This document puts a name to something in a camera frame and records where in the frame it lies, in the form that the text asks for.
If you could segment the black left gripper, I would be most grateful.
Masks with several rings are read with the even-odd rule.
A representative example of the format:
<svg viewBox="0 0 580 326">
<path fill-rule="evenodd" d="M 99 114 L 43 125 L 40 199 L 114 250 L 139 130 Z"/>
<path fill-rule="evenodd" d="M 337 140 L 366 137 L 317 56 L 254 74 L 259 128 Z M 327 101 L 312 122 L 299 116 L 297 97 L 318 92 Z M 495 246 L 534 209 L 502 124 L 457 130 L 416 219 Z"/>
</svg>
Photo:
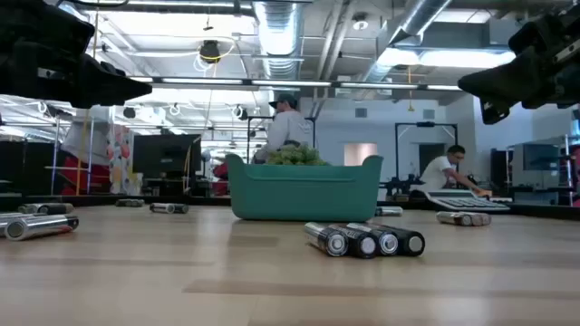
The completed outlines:
<svg viewBox="0 0 580 326">
<path fill-rule="evenodd" d="M 1 0 L 1 93 L 75 108 L 123 105 L 149 94 L 150 84 L 85 53 L 94 32 L 44 1 Z"/>
</svg>

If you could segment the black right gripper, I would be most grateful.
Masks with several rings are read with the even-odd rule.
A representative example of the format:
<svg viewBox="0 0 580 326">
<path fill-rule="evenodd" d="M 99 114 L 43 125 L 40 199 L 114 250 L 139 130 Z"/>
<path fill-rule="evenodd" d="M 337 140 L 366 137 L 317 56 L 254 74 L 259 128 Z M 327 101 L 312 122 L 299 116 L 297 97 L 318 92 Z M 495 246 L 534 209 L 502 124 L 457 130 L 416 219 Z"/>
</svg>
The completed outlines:
<svg viewBox="0 0 580 326">
<path fill-rule="evenodd" d="M 458 86 L 480 98 L 487 125 L 505 119 L 519 103 L 537 109 L 547 103 L 569 107 L 579 102 L 579 8 L 544 14 L 526 22 L 509 40 L 512 52 L 489 56 L 488 67 L 465 75 Z"/>
</svg>

